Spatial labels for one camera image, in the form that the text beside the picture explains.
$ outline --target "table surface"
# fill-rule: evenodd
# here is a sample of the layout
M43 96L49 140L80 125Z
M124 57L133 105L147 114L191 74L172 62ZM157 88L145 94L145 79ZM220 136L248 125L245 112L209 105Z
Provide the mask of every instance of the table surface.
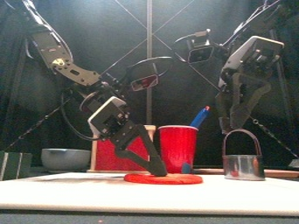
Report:
M299 217L299 182L201 175L197 185L145 185L124 173L63 173L0 182L0 208L121 214Z

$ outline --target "metal bucket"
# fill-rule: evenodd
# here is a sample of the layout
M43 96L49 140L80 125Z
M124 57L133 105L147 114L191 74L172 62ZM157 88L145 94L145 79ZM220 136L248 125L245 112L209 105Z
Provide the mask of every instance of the metal bucket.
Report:
M255 142L256 155L227 155L225 142L233 132L244 132ZM244 129L232 130L223 139L221 145L223 170L225 179L265 180L263 157L256 136Z

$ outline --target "red plastic cup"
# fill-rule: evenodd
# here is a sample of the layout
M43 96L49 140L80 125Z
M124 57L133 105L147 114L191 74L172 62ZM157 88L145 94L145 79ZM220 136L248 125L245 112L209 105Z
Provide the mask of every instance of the red plastic cup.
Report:
M197 129L192 126L167 125L159 128L161 159L169 173L185 173L192 168Z

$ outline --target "metal pole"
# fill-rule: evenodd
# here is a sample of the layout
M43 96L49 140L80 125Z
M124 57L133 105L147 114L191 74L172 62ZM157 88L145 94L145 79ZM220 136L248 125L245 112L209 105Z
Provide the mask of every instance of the metal pole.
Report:
M151 59L153 57L153 2L152 0L147 0L147 58ZM152 124L152 89L147 89L145 95L145 124Z

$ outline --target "green object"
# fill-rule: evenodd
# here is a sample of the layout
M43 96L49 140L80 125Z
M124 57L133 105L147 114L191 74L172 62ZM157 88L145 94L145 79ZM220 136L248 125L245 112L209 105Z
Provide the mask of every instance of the green object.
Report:
M32 157L31 153L0 151L0 181L28 178Z

